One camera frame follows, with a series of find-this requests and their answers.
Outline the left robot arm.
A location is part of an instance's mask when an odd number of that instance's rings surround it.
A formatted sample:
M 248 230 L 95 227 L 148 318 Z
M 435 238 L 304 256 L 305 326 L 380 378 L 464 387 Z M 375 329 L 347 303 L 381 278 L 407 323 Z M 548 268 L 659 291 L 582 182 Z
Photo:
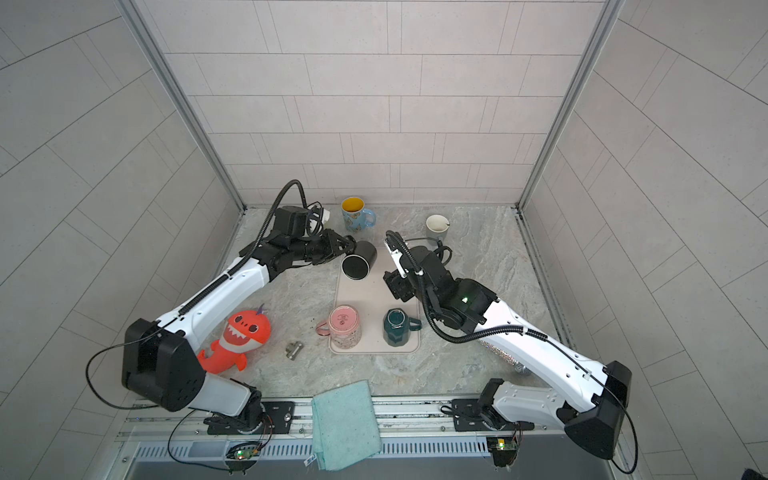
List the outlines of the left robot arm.
M 134 321 L 125 333 L 122 385 L 169 412 L 211 412 L 212 434 L 248 434 L 262 427 L 260 392 L 206 370 L 203 342 L 222 326 L 214 355 L 231 352 L 237 365 L 246 365 L 246 351 L 263 345 L 268 334 L 236 307 L 286 270 L 323 265 L 354 251 L 352 236 L 325 227 L 328 217 L 319 206 L 273 209 L 264 232 L 218 278 L 157 320 Z

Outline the right circuit board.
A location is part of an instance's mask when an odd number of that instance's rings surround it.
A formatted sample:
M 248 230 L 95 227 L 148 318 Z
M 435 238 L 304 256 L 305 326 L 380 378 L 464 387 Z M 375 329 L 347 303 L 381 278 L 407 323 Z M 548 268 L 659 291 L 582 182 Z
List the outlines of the right circuit board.
M 487 451 L 496 468 L 511 467 L 518 456 L 520 443 L 515 437 L 487 437 Z

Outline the grey mug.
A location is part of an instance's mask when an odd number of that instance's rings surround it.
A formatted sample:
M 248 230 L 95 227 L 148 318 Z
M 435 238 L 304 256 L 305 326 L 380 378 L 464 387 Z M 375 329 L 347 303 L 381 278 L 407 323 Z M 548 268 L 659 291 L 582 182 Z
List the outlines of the grey mug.
M 443 215 L 430 215 L 426 221 L 426 236 L 435 241 L 444 241 L 450 228 L 450 221 Z

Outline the black mug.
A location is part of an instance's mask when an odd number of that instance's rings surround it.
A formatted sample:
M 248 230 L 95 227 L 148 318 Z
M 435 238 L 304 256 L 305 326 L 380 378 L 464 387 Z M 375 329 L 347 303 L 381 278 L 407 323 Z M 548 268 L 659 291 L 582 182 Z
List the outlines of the black mug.
M 374 244 L 369 241 L 358 241 L 353 250 L 343 259 L 342 272 L 350 280 L 362 280 L 371 272 L 377 256 L 378 252 Z

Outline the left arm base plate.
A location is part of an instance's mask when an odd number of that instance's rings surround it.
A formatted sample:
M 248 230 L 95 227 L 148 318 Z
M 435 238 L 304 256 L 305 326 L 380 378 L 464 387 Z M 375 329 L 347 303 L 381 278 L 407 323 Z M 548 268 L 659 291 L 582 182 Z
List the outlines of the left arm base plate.
M 214 413 L 203 423 L 208 435 L 287 434 L 294 409 L 294 402 L 256 400 L 248 403 L 237 416 Z

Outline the blue butterfly mug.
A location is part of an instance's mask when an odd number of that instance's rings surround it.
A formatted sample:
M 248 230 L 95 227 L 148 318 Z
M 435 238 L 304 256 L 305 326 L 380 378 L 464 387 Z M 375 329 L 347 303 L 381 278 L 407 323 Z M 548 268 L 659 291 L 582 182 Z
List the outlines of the blue butterfly mug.
M 375 213 L 366 208 L 366 204 L 361 198 L 346 198 L 341 203 L 341 209 L 347 231 L 360 232 L 366 228 L 372 228 L 376 224 Z

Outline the pink mug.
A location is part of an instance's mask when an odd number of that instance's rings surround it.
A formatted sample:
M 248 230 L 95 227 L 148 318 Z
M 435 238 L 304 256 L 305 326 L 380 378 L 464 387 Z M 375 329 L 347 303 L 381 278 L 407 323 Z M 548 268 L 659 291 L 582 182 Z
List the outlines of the pink mug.
M 338 306 L 327 319 L 317 324 L 315 332 L 328 337 L 332 347 L 342 350 L 353 348 L 362 336 L 359 314 L 349 305 Z

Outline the teal cloth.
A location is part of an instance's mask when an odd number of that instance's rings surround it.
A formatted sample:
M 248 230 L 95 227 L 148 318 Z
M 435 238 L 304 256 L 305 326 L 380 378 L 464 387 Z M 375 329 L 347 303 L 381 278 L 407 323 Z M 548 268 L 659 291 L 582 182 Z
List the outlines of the teal cloth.
M 381 452 L 370 387 L 359 381 L 311 400 L 313 454 L 320 470 L 340 471 Z

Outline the dark green mug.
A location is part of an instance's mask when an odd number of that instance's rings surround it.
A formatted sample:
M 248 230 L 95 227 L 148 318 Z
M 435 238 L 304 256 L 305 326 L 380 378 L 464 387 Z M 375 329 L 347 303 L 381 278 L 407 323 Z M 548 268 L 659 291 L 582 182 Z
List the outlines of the dark green mug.
M 383 319 L 383 338 L 391 347 L 404 346 L 412 332 L 420 331 L 422 322 L 402 309 L 390 309 Z

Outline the aluminium rail frame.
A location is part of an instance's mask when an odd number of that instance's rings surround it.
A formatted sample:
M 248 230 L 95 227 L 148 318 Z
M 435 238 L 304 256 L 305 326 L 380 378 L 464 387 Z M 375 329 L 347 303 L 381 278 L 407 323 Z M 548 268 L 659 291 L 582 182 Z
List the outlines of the aluminium rail frame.
M 570 439 L 560 429 L 535 425 L 533 431 L 457 432 L 453 419 L 440 412 L 453 399 L 478 399 L 475 396 L 375 396 L 374 411 L 382 449 L 381 459 L 394 458 L 487 458 L 487 437 L 518 437 L 524 441 L 552 435 L 562 442 Z M 143 464 L 160 466 L 198 466 L 207 473 L 218 468 L 244 474 L 246 463 L 267 461 L 310 461 L 315 459 L 312 439 L 312 408 L 309 398 L 271 398 L 267 401 L 295 403 L 293 420 L 287 434 L 208 435 L 203 421 L 207 412 L 152 414 L 137 417 L 118 436 L 121 445 L 109 474 L 112 479 L 126 479 Z M 227 450 L 239 443 L 264 443 L 256 461 L 225 460 Z

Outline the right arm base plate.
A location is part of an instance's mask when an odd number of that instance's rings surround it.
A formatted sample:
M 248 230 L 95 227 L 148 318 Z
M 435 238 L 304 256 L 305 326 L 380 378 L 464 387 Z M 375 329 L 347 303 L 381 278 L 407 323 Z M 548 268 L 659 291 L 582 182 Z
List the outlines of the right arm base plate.
M 453 399 L 449 404 L 442 405 L 440 412 L 453 419 L 454 429 L 457 432 L 516 432 L 518 430 L 527 432 L 535 429 L 533 423 L 526 421 L 503 420 L 501 427 L 492 426 L 481 417 L 478 399 Z

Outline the beige tray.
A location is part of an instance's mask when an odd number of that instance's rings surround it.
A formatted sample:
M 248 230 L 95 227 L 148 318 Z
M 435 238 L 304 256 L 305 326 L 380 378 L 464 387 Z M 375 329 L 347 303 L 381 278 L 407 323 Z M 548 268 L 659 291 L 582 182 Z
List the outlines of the beige tray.
M 414 353 L 420 348 L 420 331 L 411 332 L 403 346 L 390 346 L 384 339 L 383 321 L 390 309 L 402 309 L 411 318 L 423 316 L 416 298 L 402 302 L 393 297 L 383 280 L 384 274 L 392 270 L 396 270 L 396 267 L 385 247 L 377 249 L 374 265 L 362 280 L 349 279 L 343 270 L 339 269 L 335 305 L 349 305 L 358 312 L 361 339 L 349 349 L 342 349 L 329 340 L 328 346 L 334 354 L 396 355 Z

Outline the red shark toy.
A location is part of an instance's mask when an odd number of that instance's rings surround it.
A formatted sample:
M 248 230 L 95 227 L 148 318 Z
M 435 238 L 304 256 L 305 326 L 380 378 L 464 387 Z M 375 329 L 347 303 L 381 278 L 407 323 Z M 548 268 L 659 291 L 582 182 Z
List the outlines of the red shark toy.
M 228 318 L 220 338 L 210 344 L 211 354 L 201 350 L 197 359 L 207 373 L 221 374 L 232 367 L 244 371 L 247 354 L 266 344 L 270 336 L 271 324 L 263 306 L 240 311 Z

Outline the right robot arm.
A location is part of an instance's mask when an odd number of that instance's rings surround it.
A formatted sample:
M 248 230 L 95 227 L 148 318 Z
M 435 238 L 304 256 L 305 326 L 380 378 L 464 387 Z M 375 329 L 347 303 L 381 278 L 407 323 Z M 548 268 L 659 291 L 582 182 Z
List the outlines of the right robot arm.
M 442 261 L 442 247 L 410 247 L 394 231 L 387 231 L 385 245 L 395 265 L 385 283 L 395 298 L 419 301 L 437 336 L 452 344 L 484 342 L 545 382 L 533 388 L 489 380 L 479 398 L 481 422 L 495 430 L 517 422 L 560 429 L 591 455 L 613 458 L 622 426 L 631 419 L 628 367 L 575 352 L 481 283 L 453 277 Z

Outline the left circuit board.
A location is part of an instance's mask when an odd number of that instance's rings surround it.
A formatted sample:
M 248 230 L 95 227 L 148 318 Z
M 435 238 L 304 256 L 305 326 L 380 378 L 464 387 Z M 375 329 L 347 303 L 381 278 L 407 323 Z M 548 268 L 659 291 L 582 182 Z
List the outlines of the left circuit board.
M 260 441 L 248 441 L 230 447 L 225 460 L 232 462 L 256 461 L 261 455 L 264 443 Z

